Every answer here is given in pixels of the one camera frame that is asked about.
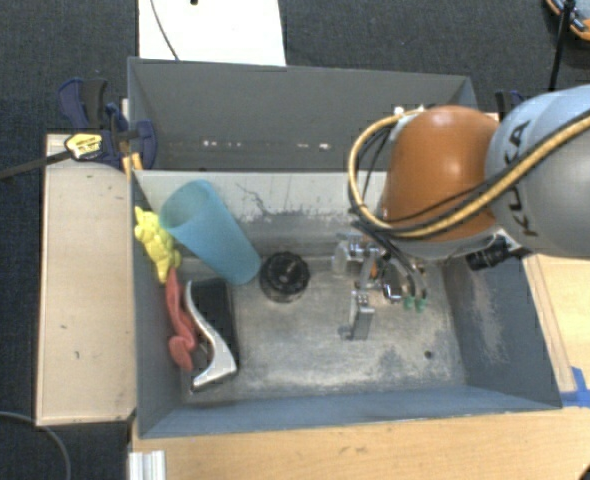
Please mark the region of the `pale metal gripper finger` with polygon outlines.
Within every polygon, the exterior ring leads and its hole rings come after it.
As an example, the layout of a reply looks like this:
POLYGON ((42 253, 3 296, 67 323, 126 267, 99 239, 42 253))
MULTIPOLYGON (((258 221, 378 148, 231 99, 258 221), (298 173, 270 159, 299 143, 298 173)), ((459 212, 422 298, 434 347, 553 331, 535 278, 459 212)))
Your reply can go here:
POLYGON ((338 243, 331 258, 334 273, 345 273, 350 265, 364 262, 364 237, 361 233, 339 234, 337 238, 338 243))
POLYGON ((370 304, 368 293, 360 290, 353 291, 351 293, 348 338, 350 340, 366 340, 374 315, 375 309, 370 304))

